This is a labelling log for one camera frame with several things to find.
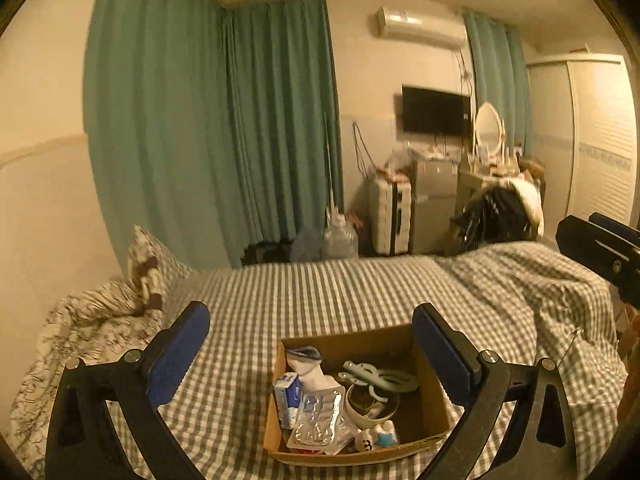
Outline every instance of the metal screw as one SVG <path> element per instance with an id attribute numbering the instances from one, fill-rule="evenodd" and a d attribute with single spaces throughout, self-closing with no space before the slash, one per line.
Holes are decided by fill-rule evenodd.
<path id="1" fill-rule="evenodd" d="M 497 363 L 500 360 L 500 356 L 493 350 L 482 350 L 480 356 L 487 363 Z"/>
<path id="2" fill-rule="evenodd" d="M 80 366 L 80 359 L 77 357 L 71 357 L 66 361 L 65 368 L 69 370 L 75 370 Z"/>
<path id="3" fill-rule="evenodd" d="M 545 357 L 542 359 L 542 367 L 545 370 L 555 370 L 556 369 L 556 363 L 553 362 L 551 359 L 549 359 L 548 357 Z"/>
<path id="4" fill-rule="evenodd" d="M 137 363 L 142 357 L 142 352 L 138 349 L 129 350 L 124 354 L 124 360 L 127 363 Z"/>

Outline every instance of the wardrobe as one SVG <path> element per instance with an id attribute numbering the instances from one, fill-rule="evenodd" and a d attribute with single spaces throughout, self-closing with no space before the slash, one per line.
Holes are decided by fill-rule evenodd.
<path id="1" fill-rule="evenodd" d="M 622 56 L 569 54 L 527 64 L 532 155 L 546 166 L 545 238 L 594 211 L 629 224 L 636 188 L 636 115 Z"/>

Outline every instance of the black bag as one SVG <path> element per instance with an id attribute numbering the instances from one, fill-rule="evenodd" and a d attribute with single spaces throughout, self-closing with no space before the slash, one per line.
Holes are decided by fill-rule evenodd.
<path id="1" fill-rule="evenodd" d="M 529 216 L 518 193 L 494 186 L 472 200 L 452 222 L 460 227 L 460 246 L 454 254 L 473 251 L 486 244 L 535 240 Z"/>

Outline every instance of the white wall-mounted air conditioner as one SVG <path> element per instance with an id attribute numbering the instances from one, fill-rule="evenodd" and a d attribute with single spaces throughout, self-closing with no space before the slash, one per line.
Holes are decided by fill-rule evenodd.
<path id="1" fill-rule="evenodd" d="M 421 41 L 457 50 L 466 43 L 466 27 L 461 21 L 409 14 L 382 7 L 378 13 L 380 38 Z"/>

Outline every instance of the blue and white box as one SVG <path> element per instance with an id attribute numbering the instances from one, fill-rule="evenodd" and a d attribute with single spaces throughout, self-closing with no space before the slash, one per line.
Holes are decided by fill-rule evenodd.
<path id="1" fill-rule="evenodd" d="M 293 423 L 298 414 L 300 399 L 300 378 L 295 372 L 286 372 L 273 383 L 273 397 L 278 407 L 280 427 L 284 430 L 292 430 Z"/>

